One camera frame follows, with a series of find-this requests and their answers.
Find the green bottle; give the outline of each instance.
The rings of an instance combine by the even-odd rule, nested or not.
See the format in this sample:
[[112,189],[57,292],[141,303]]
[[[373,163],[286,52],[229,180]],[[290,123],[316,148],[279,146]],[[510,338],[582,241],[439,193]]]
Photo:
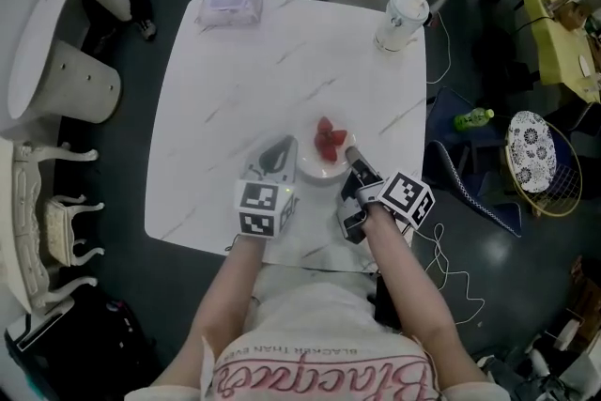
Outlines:
[[462,114],[457,116],[453,123],[455,124],[455,130],[462,132],[472,127],[485,126],[488,121],[495,116],[492,109],[483,109],[482,107],[476,107],[473,111],[468,114]]

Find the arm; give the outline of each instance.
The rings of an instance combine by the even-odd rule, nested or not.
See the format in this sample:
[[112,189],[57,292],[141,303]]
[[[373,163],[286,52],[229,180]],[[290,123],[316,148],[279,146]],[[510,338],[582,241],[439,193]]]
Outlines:
[[413,256],[393,217],[380,204],[371,205],[363,231],[404,333],[415,336],[432,356],[440,388],[487,382],[461,345],[444,298]]
[[188,338],[153,386],[200,388],[204,336],[215,359],[242,334],[265,240],[239,236],[200,302]]

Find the white plate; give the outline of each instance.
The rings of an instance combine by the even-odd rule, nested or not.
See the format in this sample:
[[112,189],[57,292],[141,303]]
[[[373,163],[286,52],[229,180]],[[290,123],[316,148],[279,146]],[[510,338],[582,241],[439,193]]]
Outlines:
[[321,159],[319,152],[315,146],[315,137],[317,134],[317,123],[323,115],[315,115],[307,117],[300,124],[296,138],[299,141],[299,157],[297,159],[297,167],[308,177],[317,179],[333,179],[348,172],[348,165],[345,150],[348,147],[354,146],[357,143],[355,134],[351,131],[348,124],[338,116],[325,116],[334,126],[335,131],[346,130],[347,138],[345,142],[336,148],[338,160],[335,163],[327,162]]
[[541,193],[555,176],[555,144],[545,120],[529,111],[518,112],[507,134],[510,161],[517,181],[527,193]]

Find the yellow table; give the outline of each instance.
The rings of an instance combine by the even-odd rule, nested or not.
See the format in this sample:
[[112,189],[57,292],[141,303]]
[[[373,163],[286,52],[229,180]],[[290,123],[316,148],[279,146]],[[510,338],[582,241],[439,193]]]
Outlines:
[[[524,0],[531,20],[546,17],[542,0]],[[538,69],[544,85],[564,84],[586,102],[599,102],[598,92],[585,92],[579,63],[581,55],[594,71],[593,56],[584,29],[568,32],[559,22],[542,19],[532,24],[532,34],[538,47]]]

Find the strawberry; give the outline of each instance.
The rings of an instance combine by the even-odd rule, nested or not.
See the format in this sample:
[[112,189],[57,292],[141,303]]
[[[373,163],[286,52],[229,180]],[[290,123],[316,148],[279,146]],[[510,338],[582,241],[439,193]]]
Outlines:
[[336,161],[338,161],[338,154],[336,154],[336,147],[334,147],[332,144],[327,144],[326,146],[322,147],[319,150],[319,154],[321,154],[321,157],[323,158],[324,161],[328,161],[331,163],[335,163]]
[[317,132],[331,132],[334,126],[327,117],[321,117],[317,123]]
[[347,139],[347,131],[330,132],[330,140],[337,147],[340,147],[342,144],[344,144],[345,139]]
[[321,149],[325,146],[331,144],[330,139],[328,138],[328,134],[323,132],[318,132],[314,139],[314,144],[316,145],[316,149],[321,152]]

